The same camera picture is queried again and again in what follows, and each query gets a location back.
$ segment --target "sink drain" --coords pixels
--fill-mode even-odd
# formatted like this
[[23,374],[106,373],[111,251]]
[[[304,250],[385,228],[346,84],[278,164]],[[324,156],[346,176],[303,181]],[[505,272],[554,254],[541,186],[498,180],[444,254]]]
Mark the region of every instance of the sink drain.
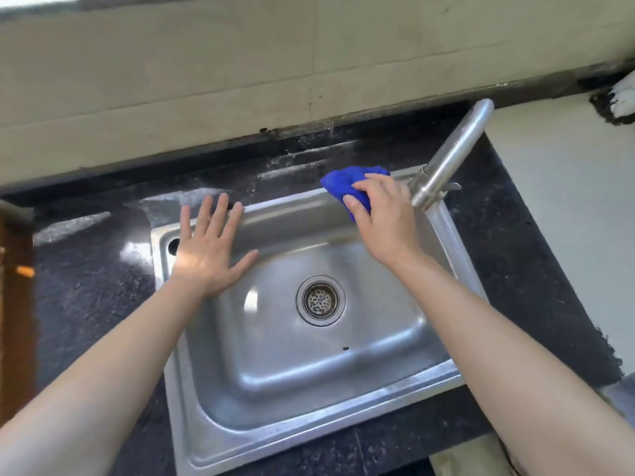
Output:
[[296,304],[298,312],[309,324],[328,326],[344,312],[344,291],[335,279],[316,275],[300,286]]

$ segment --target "faucet spout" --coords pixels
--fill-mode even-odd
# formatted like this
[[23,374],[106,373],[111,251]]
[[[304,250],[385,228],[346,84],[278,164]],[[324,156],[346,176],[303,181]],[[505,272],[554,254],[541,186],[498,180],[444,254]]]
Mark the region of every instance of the faucet spout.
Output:
[[423,210],[429,209],[434,202],[441,200],[449,190],[460,188],[458,184],[449,184],[449,178],[472,151],[492,113],[494,103],[485,98],[474,104],[461,123],[427,165],[410,180],[410,202]]

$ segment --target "black countertop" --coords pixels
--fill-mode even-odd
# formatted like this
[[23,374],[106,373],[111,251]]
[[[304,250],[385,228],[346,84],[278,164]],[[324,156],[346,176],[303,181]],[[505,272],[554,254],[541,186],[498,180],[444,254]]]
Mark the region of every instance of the black countertop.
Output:
[[[379,164],[396,170],[425,163],[459,118],[421,111],[358,122],[273,141],[272,150],[262,150],[265,157],[258,157],[262,146],[234,148],[241,162],[220,167],[213,167],[214,160],[223,157],[209,156],[205,167],[199,154],[195,172],[158,164],[144,169],[145,182],[132,183],[138,172],[127,184],[119,174],[106,183],[112,190],[39,205],[39,387],[154,292],[150,228],[176,222],[180,200],[199,202],[205,193],[224,190],[232,201],[251,204],[317,188],[320,177],[336,168]],[[591,386],[619,380],[621,361],[584,312],[487,137],[454,180],[463,190],[449,194],[446,203],[490,303]],[[104,178],[95,182],[104,184]],[[373,476],[490,431],[463,386],[227,474]],[[175,473],[163,379],[113,473]]]

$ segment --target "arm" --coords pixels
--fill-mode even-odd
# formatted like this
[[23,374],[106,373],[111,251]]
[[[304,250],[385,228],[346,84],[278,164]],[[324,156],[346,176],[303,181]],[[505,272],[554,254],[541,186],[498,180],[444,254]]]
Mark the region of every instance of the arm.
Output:
[[229,266],[242,206],[225,224],[227,195],[210,219],[211,203],[203,200],[194,235],[183,207],[170,280],[0,430],[0,474],[109,472],[202,300],[237,282],[258,256],[252,251]]
[[532,475],[633,474],[635,430],[549,351],[426,256],[407,188],[387,176],[354,184],[369,252],[406,285],[496,432]]

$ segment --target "blue cloth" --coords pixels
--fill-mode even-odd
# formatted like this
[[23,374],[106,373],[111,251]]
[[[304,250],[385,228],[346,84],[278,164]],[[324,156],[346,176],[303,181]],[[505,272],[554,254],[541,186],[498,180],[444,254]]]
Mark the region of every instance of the blue cloth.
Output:
[[[384,167],[346,167],[342,170],[334,170],[324,176],[320,182],[322,186],[329,192],[332,196],[334,196],[337,200],[342,202],[344,196],[352,195],[356,199],[358,199],[366,210],[370,212],[370,199],[366,195],[366,192],[361,190],[357,190],[353,188],[352,185],[355,182],[359,182],[360,180],[365,179],[364,174],[382,174],[382,175],[390,175],[391,173],[386,170]],[[355,217],[351,214],[351,220],[355,221]]]

